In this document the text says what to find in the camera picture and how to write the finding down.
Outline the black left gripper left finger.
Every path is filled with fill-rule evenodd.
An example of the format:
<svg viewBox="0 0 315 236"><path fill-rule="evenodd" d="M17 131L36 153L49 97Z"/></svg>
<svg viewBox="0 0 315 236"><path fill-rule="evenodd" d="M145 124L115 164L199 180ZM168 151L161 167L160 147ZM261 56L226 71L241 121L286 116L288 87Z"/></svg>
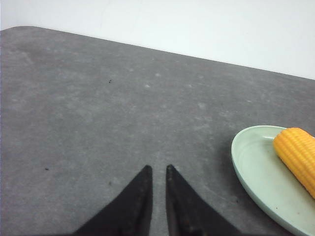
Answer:
<svg viewBox="0 0 315 236"><path fill-rule="evenodd" d="M153 171L146 165L75 236L148 236L153 211Z"/></svg>

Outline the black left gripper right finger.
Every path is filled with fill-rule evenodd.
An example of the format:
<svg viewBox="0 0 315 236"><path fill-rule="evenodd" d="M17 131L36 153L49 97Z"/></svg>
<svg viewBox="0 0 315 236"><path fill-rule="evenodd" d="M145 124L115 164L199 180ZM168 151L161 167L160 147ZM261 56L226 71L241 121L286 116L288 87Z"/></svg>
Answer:
<svg viewBox="0 0 315 236"><path fill-rule="evenodd" d="M241 235L198 195L173 165L166 167L165 203L170 236Z"/></svg>

